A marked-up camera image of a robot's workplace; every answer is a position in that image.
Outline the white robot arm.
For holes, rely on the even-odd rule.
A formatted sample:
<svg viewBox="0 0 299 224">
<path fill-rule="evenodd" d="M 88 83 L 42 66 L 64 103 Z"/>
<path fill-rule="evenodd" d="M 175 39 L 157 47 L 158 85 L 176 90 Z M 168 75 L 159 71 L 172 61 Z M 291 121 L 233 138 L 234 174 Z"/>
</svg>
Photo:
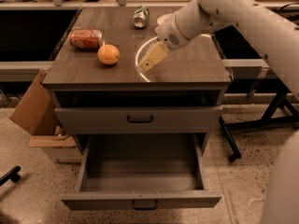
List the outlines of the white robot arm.
<svg viewBox="0 0 299 224">
<path fill-rule="evenodd" d="M 156 28 L 158 41 L 140 60 L 147 72 L 217 26 L 234 26 L 292 92 L 299 94 L 298 26 L 254 0 L 192 0 Z M 260 224 L 299 224 L 299 131 L 282 145 L 268 184 Z"/>
</svg>

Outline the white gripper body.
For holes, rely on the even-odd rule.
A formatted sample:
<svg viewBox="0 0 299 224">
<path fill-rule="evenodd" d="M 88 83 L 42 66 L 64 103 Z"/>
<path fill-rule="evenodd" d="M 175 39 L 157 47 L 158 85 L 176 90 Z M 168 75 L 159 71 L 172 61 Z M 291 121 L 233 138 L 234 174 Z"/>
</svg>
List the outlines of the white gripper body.
<svg viewBox="0 0 299 224">
<path fill-rule="evenodd" d="M 180 49 L 190 42 L 179 30 L 174 13 L 171 13 L 170 17 L 162 25 L 158 25 L 155 28 L 155 33 L 159 40 L 164 42 L 169 49 Z"/>
</svg>

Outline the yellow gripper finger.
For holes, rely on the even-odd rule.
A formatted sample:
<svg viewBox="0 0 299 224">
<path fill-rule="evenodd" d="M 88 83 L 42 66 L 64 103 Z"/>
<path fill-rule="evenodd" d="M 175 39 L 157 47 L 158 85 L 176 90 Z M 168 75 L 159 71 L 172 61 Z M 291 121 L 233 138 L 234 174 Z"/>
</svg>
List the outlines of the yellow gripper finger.
<svg viewBox="0 0 299 224">
<path fill-rule="evenodd" d="M 164 42 L 158 41 L 152 43 L 139 61 L 138 71 L 148 72 L 168 55 L 168 51 L 169 48 Z"/>
</svg>

